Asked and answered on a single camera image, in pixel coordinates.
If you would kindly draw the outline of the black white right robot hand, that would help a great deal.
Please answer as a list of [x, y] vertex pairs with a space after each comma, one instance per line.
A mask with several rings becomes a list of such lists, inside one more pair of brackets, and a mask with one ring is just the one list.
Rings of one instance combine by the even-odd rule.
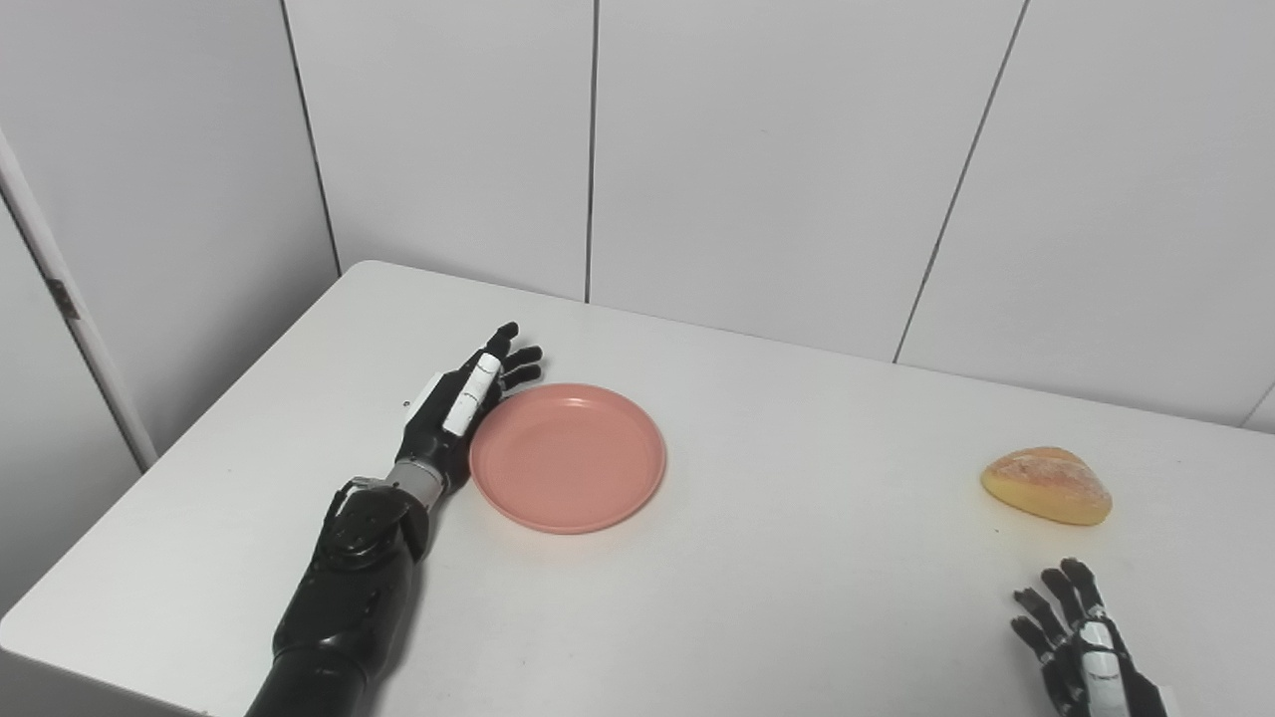
[[1043, 569], [1040, 582], [1054, 600], [1014, 592], [1023, 612], [1010, 626], [1039, 663], [1057, 714], [1169, 716], [1160, 688], [1135, 667], [1088, 564], [1066, 558]]

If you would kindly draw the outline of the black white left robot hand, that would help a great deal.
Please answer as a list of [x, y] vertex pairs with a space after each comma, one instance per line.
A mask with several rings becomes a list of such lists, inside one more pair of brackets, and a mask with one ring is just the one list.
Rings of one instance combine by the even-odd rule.
[[450, 496], [470, 475], [468, 452], [477, 427], [515, 387], [542, 378], [543, 350], [511, 350], [519, 324], [497, 328], [487, 344], [428, 388], [402, 432], [395, 462], [432, 471], [440, 494]]

